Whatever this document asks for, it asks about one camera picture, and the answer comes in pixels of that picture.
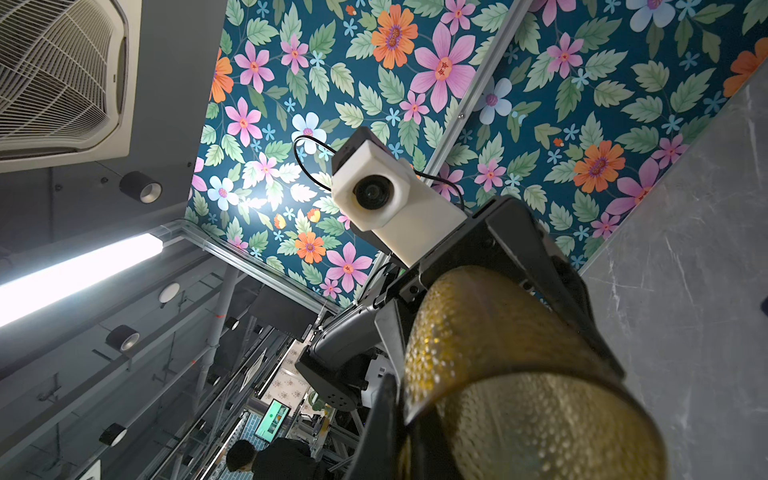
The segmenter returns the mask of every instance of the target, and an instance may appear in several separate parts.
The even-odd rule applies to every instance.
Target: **floral wallpaper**
[[[509,4],[229,0],[187,219],[348,305],[376,251],[291,142],[365,125],[424,168]],[[534,0],[440,175],[471,208],[523,199],[578,268],[768,56],[766,18],[768,0]],[[330,186],[329,152],[298,145]]]

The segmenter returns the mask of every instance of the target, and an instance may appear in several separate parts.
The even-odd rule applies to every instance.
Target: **orange flower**
[[[232,64],[230,63],[230,59],[227,57],[221,58],[221,48],[219,48],[219,56],[216,57],[214,82],[210,86],[210,95],[208,96],[208,101],[210,101],[211,97],[213,97],[214,101],[219,104],[227,99],[227,96],[224,95],[224,92],[227,92],[228,94],[232,93],[232,86],[235,82],[231,78],[227,77],[227,75],[230,73],[232,73]]]
[[[593,190],[601,192],[608,188],[608,182],[616,181],[619,174],[616,170],[624,168],[624,149],[620,145],[611,148],[610,141],[600,142],[600,147],[591,145],[584,154],[584,161],[576,162],[574,183],[586,194]]]
[[[317,223],[320,221],[320,210],[313,208],[312,210],[309,211],[306,217],[310,219],[310,222]]]
[[[402,67],[408,61],[406,54],[413,53],[413,40],[418,27],[411,25],[413,14],[407,8],[400,14],[400,5],[392,5],[389,12],[379,15],[379,31],[373,32],[372,43],[376,46],[373,56],[376,61],[384,61],[384,68],[392,69],[397,63]]]
[[[282,230],[286,227],[286,219],[280,215],[275,215],[275,227],[277,227],[278,230]]]
[[[723,82],[723,95],[730,98],[733,97],[739,88],[747,81],[755,71],[757,67],[768,57],[768,38],[761,38],[755,44],[755,55],[751,51],[742,51],[736,60],[730,64],[730,70],[734,75]]]
[[[299,258],[303,258],[307,263],[320,263],[323,261],[323,255],[326,254],[323,244],[323,239],[315,238],[314,232],[300,233],[299,238],[296,239]]]

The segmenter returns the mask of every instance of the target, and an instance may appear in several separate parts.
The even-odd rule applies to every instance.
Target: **fluorescent light tube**
[[[0,285],[0,327],[85,290],[161,251],[163,241],[145,233]]]

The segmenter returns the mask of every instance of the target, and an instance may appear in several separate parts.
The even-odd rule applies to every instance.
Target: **ceiling spotlight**
[[[206,382],[208,382],[208,385],[216,386],[219,380],[221,380],[220,376],[215,373],[209,373]]]
[[[160,198],[163,186],[140,171],[132,171],[120,180],[120,191],[143,204],[151,204]]]
[[[230,330],[236,329],[238,325],[240,325],[240,321],[233,316],[224,320],[224,326]]]
[[[174,297],[179,293],[179,290],[181,290],[181,285],[174,282],[171,285],[163,288],[163,290],[160,292],[158,300],[160,300],[160,303],[168,303],[174,299]]]
[[[125,434],[128,433],[128,430],[123,427],[122,425],[118,425],[117,423],[113,423],[112,425],[108,426],[106,430],[104,430],[104,433],[101,434],[101,436],[98,438],[98,441],[105,444],[109,447],[114,447],[120,441],[125,437]]]
[[[139,332],[128,325],[119,325],[107,335],[107,345],[120,353],[127,352],[139,341]]]

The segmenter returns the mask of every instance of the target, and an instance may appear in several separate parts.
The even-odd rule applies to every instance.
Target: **light blue flower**
[[[262,127],[262,132],[264,132],[264,140],[270,141],[275,139],[275,129],[272,128],[271,124],[266,124],[266,127]]]
[[[579,240],[589,237],[589,229],[584,228],[584,225],[579,225],[578,232],[574,233],[574,237],[578,237]]]
[[[611,11],[611,14],[616,12],[616,7],[621,5],[621,2],[619,0],[605,0],[605,3],[607,3],[607,6],[603,8],[603,13]]]
[[[355,30],[357,30],[357,25],[355,25],[355,19],[350,18],[349,22],[344,22],[344,26],[346,27],[346,30],[344,30],[344,35],[349,35],[350,37],[354,37]]]
[[[391,121],[393,127],[397,125],[396,122],[400,121],[400,110],[393,110],[392,108],[390,108],[389,115],[386,116],[386,120]]]
[[[513,44],[509,45],[507,51],[504,52],[504,58],[507,59],[507,65],[512,65],[512,62],[518,59],[519,50],[520,48],[515,47]]]
[[[510,116],[511,116],[512,118],[517,118],[517,119],[518,119],[518,124],[519,124],[519,125],[522,125],[522,124],[523,124],[523,120],[524,120],[524,119],[527,117],[527,115],[526,115],[526,114],[519,114],[517,111],[513,111],[513,112],[510,114]]]
[[[579,132],[579,129],[576,128],[576,124],[571,124],[571,128],[564,128],[563,131],[565,132],[565,140],[575,140],[576,134]]]
[[[552,162],[553,164],[557,164],[558,160],[563,158],[563,156],[560,155],[559,148],[555,151],[548,151],[547,155],[549,155],[549,158],[547,159],[547,163]]]
[[[402,148],[400,147],[400,142],[397,142],[394,145],[389,144],[389,151],[391,151],[392,155],[394,155],[395,158],[397,158],[402,153]]]
[[[573,265],[576,270],[578,270],[586,262],[587,261],[584,258],[584,255],[579,255],[578,257],[571,255],[571,265]]]
[[[705,114],[710,113],[712,110],[714,110],[715,113],[720,111],[720,106],[725,103],[726,98],[722,97],[723,91],[718,90],[714,97],[712,98],[704,98],[704,104],[709,105],[707,109],[704,111]]]
[[[312,65],[319,67],[320,65],[326,64],[325,60],[323,60],[326,57],[326,54],[322,52],[318,53],[317,50],[312,50],[312,56],[314,57],[313,59],[310,60],[310,63]]]
[[[264,2],[259,2],[259,8],[256,10],[256,13],[261,15],[261,18],[265,18],[266,15],[270,13],[270,10],[266,7],[266,0]]]
[[[690,52],[685,52],[685,60],[680,62],[680,66],[685,66],[685,70],[688,71],[688,68],[695,67],[699,64],[699,62],[696,61],[696,59],[699,58],[699,54],[695,54],[691,56]]]
[[[683,0],[677,0],[677,3],[674,4],[675,8],[680,9],[680,14],[677,16],[677,21],[681,22],[683,21],[683,18],[685,18],[685,15],[688,15],[689,17],[693,18],[696,14],[696,10],[694,10],[694,7],[699,5],[701,3],[701,0],[686,0],[683,2]]]
[[[677,118],[674,115],[670,115],[670,117],[667,119],[667,123],[661,125],[662,128],[667,129],[667,135],[672,133],[672,130],[678,131],[680,130],[680,122],[682,122],[682,118]]]
[[[573,77],[571,79],[571,82],[575,83],[576,88],[578,88],[579,90],[584,90],[584,87],[586,85],[589,85],[589,80],[588,80],[589,74],[586,71],[584,71],[583,68],[579,68],[577,73],[578,73],[578,76]]]
[[[519,187],[520,186],[520,180],[522,180],[523,177],[520,175],[512,174],[509,177],[509,180],[505,181],[504,183],[507,184],[509,187]]]
[[[472,131],[471,130],[468,131],[466,128],[463,128],[462,133],[458,136],[458,139],[463,144],[468,144],[469,142],[472,141],[472,138],[473,138]]]

